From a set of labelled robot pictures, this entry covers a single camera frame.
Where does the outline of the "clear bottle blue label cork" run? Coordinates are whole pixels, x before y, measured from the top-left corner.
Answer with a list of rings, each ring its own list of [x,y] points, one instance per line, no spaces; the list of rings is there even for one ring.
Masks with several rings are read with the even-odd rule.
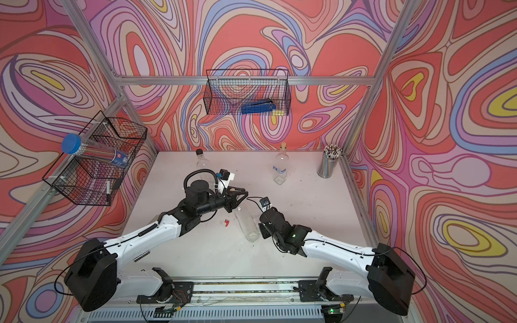
[[[273,164],[274,170],[274,182],[278,185],[282,185],[287,178],[289,165],[289,156],[287,154],[287,144],[283,142],[280,147],[280,152],[276,155]]]

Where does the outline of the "black marker in basket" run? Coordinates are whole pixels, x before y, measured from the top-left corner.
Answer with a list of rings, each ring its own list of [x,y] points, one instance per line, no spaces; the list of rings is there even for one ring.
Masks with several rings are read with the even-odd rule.
[[[111,203],[111,182],[110,182],[110,180],[106,181],[106,202]]]

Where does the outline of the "clear bottle with black cap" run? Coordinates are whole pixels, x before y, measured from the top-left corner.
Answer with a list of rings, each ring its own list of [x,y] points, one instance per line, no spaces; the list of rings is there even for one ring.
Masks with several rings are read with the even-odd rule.
[[[202,149],[197,149],[195,153],[197,156],[197,169],[210,169],[210,161],[205,157],[204,151]],[[198,176],[201,180],[206,182],[210,182],[212,179],[212,176],[207,172],[198,173]]]

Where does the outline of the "clear bottle red label cork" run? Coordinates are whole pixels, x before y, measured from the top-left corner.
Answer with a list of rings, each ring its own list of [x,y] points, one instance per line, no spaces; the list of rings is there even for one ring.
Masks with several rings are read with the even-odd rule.
[[[236,219],[238,220],[242,233],[250,243],[256,242],[259,239],[259,230],[257,228],[256,223],[254,222],[254,219],[248,207],[244,204],[246,200],[244,200],[239,206],[233,206],[232,191],[245,191],[245,189],[230,187],[228,189],[228,195],[231,197],[232,210],[234,212],[234,215],[236,216]]]

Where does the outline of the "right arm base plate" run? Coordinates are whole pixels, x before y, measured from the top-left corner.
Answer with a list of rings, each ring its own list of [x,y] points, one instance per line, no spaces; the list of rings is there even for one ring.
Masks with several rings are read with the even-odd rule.
[[[302,302],[339,301],[349,304],[355,300],[355,297],[350,294],[338,296],[323,283],[318,283],[317,280],[301,280],[297,286],[293,287],[293,290],[299,293]]]

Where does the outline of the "blue tool in basket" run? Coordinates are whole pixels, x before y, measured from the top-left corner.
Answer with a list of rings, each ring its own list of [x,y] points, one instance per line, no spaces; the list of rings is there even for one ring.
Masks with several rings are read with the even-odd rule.
[[[276,109],[275,103],[271,99],[257,100],[249,102],[241,107],[242,114],[261,114],[270,113]]]

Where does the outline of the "clear tube with blue cap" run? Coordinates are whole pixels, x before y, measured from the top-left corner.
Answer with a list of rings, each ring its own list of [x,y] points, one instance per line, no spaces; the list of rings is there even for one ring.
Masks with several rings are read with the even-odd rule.
[[[65,154],[97,160],[120,168],[128,166],[129,157],[126,153],[76,134],[68,134],[63,138],[61,150]]]

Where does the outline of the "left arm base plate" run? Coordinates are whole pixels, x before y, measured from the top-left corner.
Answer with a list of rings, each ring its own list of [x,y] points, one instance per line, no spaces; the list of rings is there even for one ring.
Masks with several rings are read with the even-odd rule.
[[[191,302],[194,282],[164,283],[153,296],[138,296],[138,304],[174,304],[184,306]]]

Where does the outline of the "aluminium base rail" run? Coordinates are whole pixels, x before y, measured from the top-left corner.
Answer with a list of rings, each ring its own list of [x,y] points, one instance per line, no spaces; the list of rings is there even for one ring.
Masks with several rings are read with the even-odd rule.
[[[215,281],[191,281],[194,282],[193,297],[231,297],[244,301],[277,301],[283,294],[296,293],[295,301],[300,301],[299,293],[293,290],[301,279],[226,279]]]

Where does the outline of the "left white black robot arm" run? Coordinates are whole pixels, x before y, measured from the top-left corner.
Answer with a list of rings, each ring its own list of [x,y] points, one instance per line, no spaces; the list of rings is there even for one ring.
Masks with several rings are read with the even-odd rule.
[[[202,223],[206,213],[220,209],[233,212],[249,194],[243,188],[228,187],[213,191],[204,180],[184,187],[185,198],[170,211],[161,213],[147,226],[105,242],[88,240],[68,269],[64,283],[85,312],[101,308],[110,300],[124,297],[148,297],[167,303],[177,295],[166,272],[154,267],[136,276],[124,267],[146,257],[156,246],[180,238]]]

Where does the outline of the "metal cup with pencils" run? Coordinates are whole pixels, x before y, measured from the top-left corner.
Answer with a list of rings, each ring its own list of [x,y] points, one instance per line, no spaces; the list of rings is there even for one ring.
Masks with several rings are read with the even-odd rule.
[[[317,174],[321,178],[330,178],[342,155],[343,149],[341,147],[335,144],[327,145],[323,150],[323,157],[317,170]]]

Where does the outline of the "silver binder clip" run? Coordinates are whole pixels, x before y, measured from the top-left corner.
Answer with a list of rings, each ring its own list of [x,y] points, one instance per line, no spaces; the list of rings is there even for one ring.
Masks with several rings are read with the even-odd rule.
[[[147,251],[143,252],[142,254],[140,254],[139,256],[135,257],[135,258],[133,259],[133,261],[134,261],[134,262],[138,262],[138,261],[140,261],[141,259],[143,259],[144,257],[146,257],[147,255],[149,255],[149,254],[150,254],[150,251],[149,251],[149,250],[147,250]]]

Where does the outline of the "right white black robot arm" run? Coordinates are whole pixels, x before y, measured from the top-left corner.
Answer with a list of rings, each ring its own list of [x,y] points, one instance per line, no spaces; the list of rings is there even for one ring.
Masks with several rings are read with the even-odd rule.
[[[354,246],[331,239],[309,227],[291,225],[274,207],[260,216],[259,228],[281,252],[327,261],[350,274],[325,267],[319,277],[323,286],[316,288],[314,297],[329,301],[342,295],[372,297],[393,314],[408,315],[415,273],[394,248],[382,243],[375,248]]]

